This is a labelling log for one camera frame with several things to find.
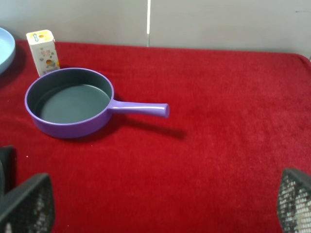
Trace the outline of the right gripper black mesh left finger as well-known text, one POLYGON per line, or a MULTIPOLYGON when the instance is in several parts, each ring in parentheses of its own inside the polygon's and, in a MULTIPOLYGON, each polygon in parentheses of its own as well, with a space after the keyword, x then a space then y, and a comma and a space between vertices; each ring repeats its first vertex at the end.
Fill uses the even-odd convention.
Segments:
POLYGON ((52 182, 38 173, 0 197, 2 233, 50 233, 55 220, 52 182))

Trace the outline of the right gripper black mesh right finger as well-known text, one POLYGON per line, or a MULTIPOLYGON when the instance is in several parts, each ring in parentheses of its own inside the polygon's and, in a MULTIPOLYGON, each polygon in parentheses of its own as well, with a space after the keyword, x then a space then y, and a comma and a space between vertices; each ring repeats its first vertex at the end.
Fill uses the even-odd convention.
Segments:
POLYGON ((277 217, 284 233, 311 231, 311 176, 296 168, 282 172, 277 217))

